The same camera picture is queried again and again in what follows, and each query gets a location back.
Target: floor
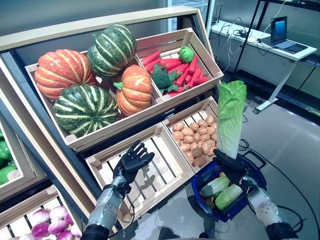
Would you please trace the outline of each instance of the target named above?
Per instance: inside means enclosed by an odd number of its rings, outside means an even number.
[[[248,98],[250,103],[245,107],[247,122],[242,126],[242,138],[287,174],[309,200],[319,218],[320,127],[276,104],[260,114],[254,114],[253,109],[263,99],[250,94]],[[262,173],[274,202],[294,209],[306,218],[302,231],[298,233],[300,239],[317,239],[315,220],[297,190],[269,164],[262,169]],[[292,226],[298,222],[290,212],[282,211],[281,214]],[[217,240],[268,240],[263,225],[248,207],[227,223],[205,216],[195,203],[190,183],[113,239],[191,238],[198,237],[204,231]]]

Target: pumpkin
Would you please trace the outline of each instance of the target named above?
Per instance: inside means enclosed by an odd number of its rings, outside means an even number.
[[[87,57],[91,70],[101,78],[117,75],[135,57],[137,42],[124,25],[111,25],[100,35],[92,36],[95,44]]]
[[[56,100],[71,85],[96,84],[88,59],[78,51],[58,49],[47,52],[38,60],[34,78],[38,89],[50,100]]]
[[[63,89],[53,110],[59,126],[78,138],[118,120],[116,100],[96,85],[73,85]]]
[[[121,82],[114,82],[118,88],[116,102],[121,112],[130,116],[150,106],[152,99],[151,76],[137,65],[129,66],[121,76]]]

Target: wooden crate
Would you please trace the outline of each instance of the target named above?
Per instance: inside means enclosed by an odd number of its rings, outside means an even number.
[[[79,230],[84,229],[81,220],[68,207],[65,200],[54,185],[42,190],[28,199],[0,213],[0,236],[2,240],[29,234],[31,228],[37,223],[32,214],[40,208],[53,209],[64,205]],[[45,239],[55,240],[57,237],[50,235]]]
[[[198,56],[197,64],[204,73],[207,73],[209,80],[174,97],[169,97],[168,95],[161,96],[164,101],[163,104],[165,105],[176,106],[186,102],[212,89],[224,76],[192,28],[137,39],[136,54],[139,60],[157,51],[161,52],[160,58],[178,58],[178,52],[183,46],[188,46],[193,49]]]
[[[213,116],[214,122],[218,121],[218,105],[212,96],[169,117],[168,119],[165,119],[164,121],[162,121],[162,123],[168,128],[169,132],[172,134],[173,132],[172,126],[175,125],[176,123],[184,122],[186,126],[189,126],[191,123],[198,122],[200,119],[205,120],[208,115]],[[174,140],[171,134],[170,136],[172,137],[174,144],[176,145],[177,148],[179,148],[179,145],[176,143],[176,141]],[[184,155],[184,153],[181,151],[180,148],[179,148],[179,151],[182,153],[183,157],[188,162],[186,156]],[[212,157],[210,157],[203,166],[201,167],[192,166],[192,169],[194,170],[195,173],[197,173],[200,169],[204,168],[211,161],[212,161]]]
[[[123,227],[132,220],[131,204],[137,219],[194,175],[168,129],[158,123],[86,159],[101,188],[111,183],[114,167],[137,140],[155,156],[148,166],[139,170],[130,185],[131,192],[122,202],[118,219]]]
[[[8,174],[9,181],[0,185],[0,201],[2,201],[40,181],[45,177],[45,173],[2,115],[0,115],[0,129],[17,167],[17,170]]]
[[[138,65],[138,57],[136,56],[135,59],[130,63]],[[153,107],[157,105],[157,103],[162,101],[162,95],[157,89],[157,87],[152,83],[152,99],[151,99],[151,105],[149,108],[138,112],[131,116],[125,116],[121,114],[121,111],[119,111],[119,119],[117,122],[112,123],[108,126],[105,126],[101,129],[98,129],[95,132],[89,133],[85,136],[77,138],[74,134],[68,134],[65,130],[60,128],[58,125],[56,119],[55,119],[55,112],[53,110],[53,101],[46,98],[41,91],[37,87],[37,82],[35,79],[35,71],[38,67],[38,63],[28,65],[25,67],[45,109],[47,110],[50,118],[52,119],[55,127],[57,128],[59,134],[61,135],[62,139],[64,140],[65,144],[69,146],[70,148],[74,149],[75,151],[79,152],[82,151],[88,147],[93,146],[94,144],[99,143],[102,140],[108,139],[109,137],[112,137],[113,135],[116,135],[120,133],[121,131],[124,131],[126,129],[129,129],[133,127],[134,125],[141,123],[145,121],[148,118],[151,118],[152,116],[155,116],[159,112],[156,111]],[[101,79],[100,77],[96,77],[98,82],[101,83],[98,86],[106,89],[114,98],[116,98],[116,88],[113,86],[113,82],[116,81],[117,77],[110,78],[110,79]]]

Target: lettuce leaf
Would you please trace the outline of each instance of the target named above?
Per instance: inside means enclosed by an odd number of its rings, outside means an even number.
[[[243,81],[222,82],[219,86],[217,146],[233,159],[238,153],[246,95]]]

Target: potato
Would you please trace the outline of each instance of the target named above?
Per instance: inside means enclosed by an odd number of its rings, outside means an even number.
[[[200,136],[200,140],[203,142],[206,142],[210,139],[210,135],[209,134],[203,134]]]
[[[208,155],[208,154],[209,154],[209,150],[210,150],[210,148],[211,148],[210,143],[204,142],[204,143],[202,144],[201,148],[202,148],[203,154]]]
[[[203,135],[208,133],[208,129],[206,127],[200,127],[197,131],[198,134]]]
[[[216,142],[214,141],[214,140],[208,140],[208,141],[206,141],[206,143],[209,143],[210,144],[210,146],[211,146],[211,148],[213,148],[213,147],[215,147],[216,146]]]
[[[190,150],[190,144],[189,143],[183,143],[183,144],[181,144],[180,148],[181,148],[182,152],[189,151]]]
[[[193,160],[193,165],[201,167],[205,164],[206,159],[204,159],[202,156],[198,156]]]
[[[216,128],[214,128],[213,126],[208,126],[207,129],[210,136],[216,132]]]
[[[195,122],[191,123],[189,126],[195,133],[198,131],[199,129],[199,125]]]
[[[192,136],[184,136],[183,137],[183,143],[185,144],[192,144],[194,142],[194,139]]]
[[[174,131],[172,136],[175,140],[182,140],[184,139],[184,134],[181,131]]]
[[[208,126],[211,126],[214,123],[214,116],[208,115],[205,119],[205,122],[208,124]]]
[[[214,148],[211,147],[210,150],[209,150],[208,156],[209,156],[209,157],[212,157],[213,155],[215,155],[215,154],[214,154]]]
[[[192,149],[191,152],[192,152],[192,156],[193,156],[194,158],[200,157],[200,156],[202,155],[202,149],[199,148],[199,147],[197,147],[197,148],[195,148],[195,149]]]
[[[198,141],[198,148],[201,148],[203,143],[204,143],[204,141]]]
[[[197,143],[200,141],[201,135],[199,133],[195,133],[195,134],[193,134],[192,137],[193,137],[193,141]]]
[[[187,127],[185,126],[181,132],[183,133],[183,135],[185,136],[192,136],[194,134],[194,131],[190,128],[190,127]]]
[[[217,142],[217,134],[216,134],[216,133],[212,134],[212,135],[211,135],[211,139],[212,139],[213,141]]]
[[[208,127],[208,124],[207,124],[206,121],[203,120],[203,119],[200,119],[200,120],[198,121],[198,125],[199,125],[200,128],[201,128],[201,127],[203,127],[203,128]]]
[[[190,144],[190,150],[196,149],[198,147],[198,144],[196,142],[193,142]]]
[[[194,163],[194,156],[192,155],[191,151],[185,151],[184,155],[186,156],[186,159],[188,159],[189,163],[193,164]]]
[[[185,127],[185,124],[182,121],[180,121],[180,122],[176,123],[175,125],[173,125],[172,130],[174,132],[181,131],[182,129],[184,129],[184,127]]]
[[[180,146],[182,144],[182,141],[179,139],[175,139],[175,142]]]

